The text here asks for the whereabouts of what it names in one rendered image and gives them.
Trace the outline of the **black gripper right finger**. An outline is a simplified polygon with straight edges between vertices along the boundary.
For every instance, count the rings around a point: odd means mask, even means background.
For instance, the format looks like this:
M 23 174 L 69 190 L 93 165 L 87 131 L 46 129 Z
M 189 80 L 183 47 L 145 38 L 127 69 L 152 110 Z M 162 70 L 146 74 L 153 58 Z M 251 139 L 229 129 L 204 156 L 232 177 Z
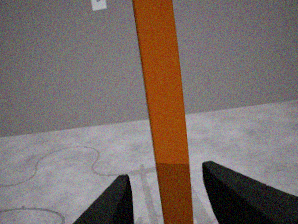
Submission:
M 218 224 L 298 224 L 298 196 L 271 188 L 214 161 L 202 180 Z

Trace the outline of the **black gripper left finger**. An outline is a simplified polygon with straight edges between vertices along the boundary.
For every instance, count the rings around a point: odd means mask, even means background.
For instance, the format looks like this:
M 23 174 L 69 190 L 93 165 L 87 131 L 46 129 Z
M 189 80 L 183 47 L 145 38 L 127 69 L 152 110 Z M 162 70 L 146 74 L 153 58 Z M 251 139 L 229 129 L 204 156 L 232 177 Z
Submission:
M 73 224 L 134 224 L 129 176 L 118 175 Z

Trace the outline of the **orange bar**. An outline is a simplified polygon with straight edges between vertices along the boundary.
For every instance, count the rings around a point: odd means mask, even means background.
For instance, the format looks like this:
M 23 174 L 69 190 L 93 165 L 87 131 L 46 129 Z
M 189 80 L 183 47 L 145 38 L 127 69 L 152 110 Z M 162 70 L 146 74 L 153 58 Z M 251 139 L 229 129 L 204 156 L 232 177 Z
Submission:
M 133 0 L 164 224 L 193 224 L 173 0 Z

